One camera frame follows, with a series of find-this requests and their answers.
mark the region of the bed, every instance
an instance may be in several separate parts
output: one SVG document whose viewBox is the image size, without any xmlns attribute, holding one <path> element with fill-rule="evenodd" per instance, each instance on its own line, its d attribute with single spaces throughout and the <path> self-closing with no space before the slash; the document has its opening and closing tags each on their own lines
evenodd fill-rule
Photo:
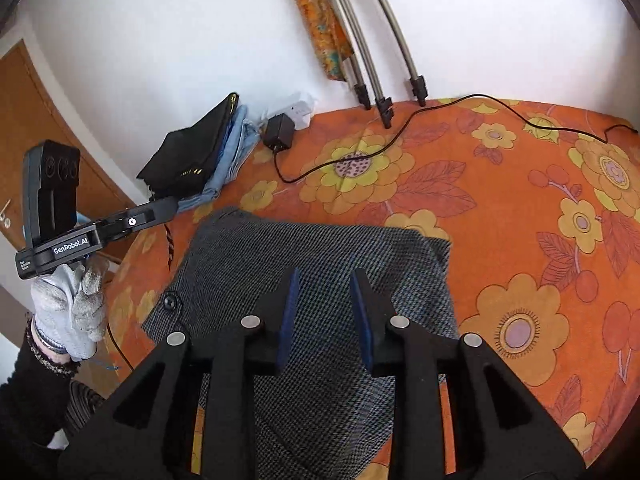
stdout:
<svg viewBox="0 0 640 480">
<path fill-rule="evenodd" d="M 505 102 L 536 126 L 602 136 L 625 123 L 577 108 Z M 395 124 L 416 109 L 396 105 Z M 372 153 L 391 135 L 374 111 L 321 114 L 278 162 L 285 176 L 298 176 L 331 158 Z M 609 132 L 609 144 L 542 130 L 475 98 L 416 116 L 391 148 L 363 162 L 287 185 L 272 153 L 257 146 L 218 200 L 169 224 L 170 268 L 164 227 L 140 233 L 107 290 L 124 355 L 135 366 L 152 350 L 140 325 L 214 209 L 415 229 L 452 242 L 449 287 L 460 331 L 480 333 L 593 463 L 640 395 L 640 138 L 622 127 Z M 123 379 L 128 368 L 107 345 Z M 386 478 L 389 457 L 387 444 L 360 479 Z"/>
</svg>

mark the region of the gloved hand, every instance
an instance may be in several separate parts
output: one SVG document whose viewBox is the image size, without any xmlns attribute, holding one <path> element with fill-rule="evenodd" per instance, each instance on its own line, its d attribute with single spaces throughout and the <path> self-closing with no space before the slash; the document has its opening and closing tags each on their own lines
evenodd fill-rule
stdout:
<svg viewBox="0 0 640 480">
<path fill-rule="evenodd" d="M 31 297 L 38 338 L 47 348 L 79 361 L 93 356 L 96 343 L 104 337 L 102 281 L 109 263 L 96 255 L 86 268 L 83 264 L 72 265 L 63 264 L 53 274 L 37 277 L 31 285 Z"/>
</svg>

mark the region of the genrobot.ai logo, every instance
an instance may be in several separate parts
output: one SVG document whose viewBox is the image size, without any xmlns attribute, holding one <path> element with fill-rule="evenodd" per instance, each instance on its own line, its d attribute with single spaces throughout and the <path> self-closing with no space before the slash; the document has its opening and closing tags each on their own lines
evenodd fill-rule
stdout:
<svg viewBox="0 0 640 480">
<path fill-rule="evenodd" d="M 67 251 L 70 251 L 72 249 L 77 249 L 78 247 L 81 247 L 83 245 L 88 245 L 88 244 L 89 244 L 89 238 L 86 236 L 83 236 L 82 238 L 78 238 L 78 240 L 71 241 L 68 244 L 54 247 L 53 253 L 56 255 L 63 254 L 63 253 L 66 253 Z"/>
</svg>

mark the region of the black bag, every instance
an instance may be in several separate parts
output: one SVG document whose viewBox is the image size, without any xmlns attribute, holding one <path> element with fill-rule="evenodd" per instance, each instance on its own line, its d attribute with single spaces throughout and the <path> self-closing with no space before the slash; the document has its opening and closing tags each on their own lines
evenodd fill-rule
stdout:
<svg viewBox="0 0 640 480">
<path fill-rule="evenodd" d="M 200 194 L 218 165 L 239 96 L 231 93 L 190 128 L 167 134 L 138 174 L 155 199 Z"/>
</svg>

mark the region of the tripod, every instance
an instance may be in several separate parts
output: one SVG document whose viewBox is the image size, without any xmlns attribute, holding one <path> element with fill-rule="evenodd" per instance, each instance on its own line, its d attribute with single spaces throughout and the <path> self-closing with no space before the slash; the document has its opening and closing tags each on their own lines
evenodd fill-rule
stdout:
<svg viewBox="0 0 640 480">
<path fill-rule="evenodd" d="M 338 17 L 338 20 L 340 21 L 340 24 L 342 25 L 342 28 L 345 30 L 347 35 L 353 38 L 354 44 L 357 46 L 358 51 L 362 56 L 362 62 L 364 63 L 367 75 L 369 75 L 369 80 L 371 82 L 371 86 L 375 96 L 376 107 L 378 108 L 378 111 L 380 113 L 380 118 L 382 118 L 382 123 L 384 124 L 385 128 L 390 128 L 391 121 L 394 116 L 394 111 L 392 108 L 393 101 L 391 100 L 391 97 L 385 97 L 382 89 L 382 84 L 380 83 L 380 78 L 378 76 L 378 71 L 376 70 L 376 66 L 373 62 L 373 58 L 369 50 L 369 45 L 367 44 L 367 40 L 364 36 L 355 10 L 351 5 L 351 1 L 330 1 Z M 398 19 L 396 18 L 391 5 L 389 4 L 389 0 L 378 0 L 378 2 L 380 3 L 380 6 L 385 13 L 391 30 L 398 42 L 398 46 L 400 47 L 400 51 L 402 52 L 402 56 L 404 57 L 404 61 L 409 71 L 409 82 L 411 83 L 414 96 L 418 99 L 420 106 L 425 106 L 426 98 L 428 95 L 426 83 L 424 77 L 418 75 L 414 59 L 411 55 L 411 51 L 409 50 L 406 39 L 404 38 L 404 34 L 400 29 Z M 364 107 L 368 110 L 370 109 L 369 93 L 367 91 L 366 84 L 364 83 L 362 69 L 360 68 L 357 56 L 354 54 L 349 58 L 348 61 L 351 64 L 351 68 L 353 69 L 354 77 L 356 79 L 356 84 L 354 85 L 353 89 L 356 97 L 358 98 L 358 102 L 363 104 Z"/>
</svg>

